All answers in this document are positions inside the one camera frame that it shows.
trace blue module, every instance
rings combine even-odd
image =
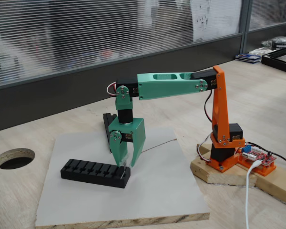
[[[249,153],[251,151],[251,146],[245,146],[242,148],[242,153]]]

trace red circuit board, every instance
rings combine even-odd
[[[272,162],[274,162],[274,160],[276,160],[275,156],[268,156],[268,154],[263,153],[263,152],[259,153],[259,152],[251,150],[248,154],[256,156],[256,160],[261,160],[262,161],[262,165],[264,165],[264,166],[268,166]]]

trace green 3d-printed arm segment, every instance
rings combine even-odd
[[[145,142],[144,120],[134,118],[132,123],[120,124],[118,117],[109,125],[110,149],[118,166],[122,166],[127,159],[127,143],[121,142],[122,134],[130,134],[133,138],[133,158],[131,166],[134,166],[140,156]]]
[[[123,161],[127,159],[127,143],[121,140],[122,134],[119,131],[111,131],[109,147],[118,166],[123,165]]]
[[[138,74],[139,99],[156,99],[181,94],[203,92],[205,80],[191,79],[191,73],[145,73]]]
[[[120,86],[116,89],[115,108],[117,110],[133,108],[133,98],[129,96],[129,90],[126,86]]]

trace orange mount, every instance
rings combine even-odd
[[[218,139],[211,133],[211,140],[215,148],[237,148],[245,146],[245,139],[235,139],[230,142],[230,130],[228,119],[227,94],[225,89],[225,72],[218,66],[213,67],[217,72],[217,88],[214,89],[212,129],[218,125]],[[233,155],[223,162],[218,162],[210,158],[207,164],[221,172],[225,172],[238,163],[238,155]]]

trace gripper jaw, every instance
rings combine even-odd
[[[145,128],[144,119],[134,118],[129,124],[119,123],[118,117],[109,125],[110,140],[109,147],[117,166],[123,166],[127,160],[127,142],[123,141],[123,134],[128,135],[133,140],[133,158],[131,167],[133,167],[139,158],[144,142]]]

